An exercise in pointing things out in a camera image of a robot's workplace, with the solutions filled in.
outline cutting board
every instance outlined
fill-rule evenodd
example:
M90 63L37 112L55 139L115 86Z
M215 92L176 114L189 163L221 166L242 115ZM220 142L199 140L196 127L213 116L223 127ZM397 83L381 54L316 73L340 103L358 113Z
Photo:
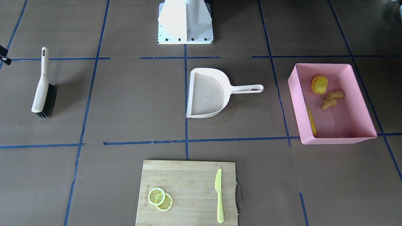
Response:
M215 176L222 168L225 221L218 223ZM173 198L170 210L160 212L148 203L148 193L160 187ZM236 165L234 162L145 160L139 189L136 226L237 226Z

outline yellow knife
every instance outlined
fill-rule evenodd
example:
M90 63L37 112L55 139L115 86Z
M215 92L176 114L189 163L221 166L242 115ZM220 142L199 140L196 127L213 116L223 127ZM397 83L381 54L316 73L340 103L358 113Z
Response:
M215 190L218 192L218 208L217 208L217 213L216 213L216 220L218 220L219 223L223 223L223 221L225 220L225 216L224 216L224 206L222 203L222 169L221 168L219 168L218 172L216 172Z

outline ginger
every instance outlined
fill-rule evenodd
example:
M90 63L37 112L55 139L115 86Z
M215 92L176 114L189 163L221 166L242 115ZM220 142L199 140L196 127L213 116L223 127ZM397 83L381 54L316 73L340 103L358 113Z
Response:
M337 90L334 92L329 92L326 99L327 100L331 100L331 99L342 99L345 97L345 93L341 90Z
M325 110L325 109L327 109L329 107L332 107L332 106L335 106L335 105L336 105L336 99L335 98L330 99L330 100L324 99L322 101L321 109Z

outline dustpan handle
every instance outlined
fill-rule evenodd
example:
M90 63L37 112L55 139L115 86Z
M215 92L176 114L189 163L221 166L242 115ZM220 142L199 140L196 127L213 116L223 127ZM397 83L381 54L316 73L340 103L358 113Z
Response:
M249 86L234 86L232 93L254 93L262 92L264 87L262 85L249 85Z

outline pink box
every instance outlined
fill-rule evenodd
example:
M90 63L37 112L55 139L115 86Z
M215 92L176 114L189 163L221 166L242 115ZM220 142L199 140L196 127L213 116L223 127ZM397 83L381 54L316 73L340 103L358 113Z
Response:
M328 79L323 95L310 88L318 74ZM296 64L288 83L303 144L355 144L377 137L350 64ZM345 97L336 106L322 110L322 100L336 90L344 91ZM305 103L313 116L317 137L313 136Z

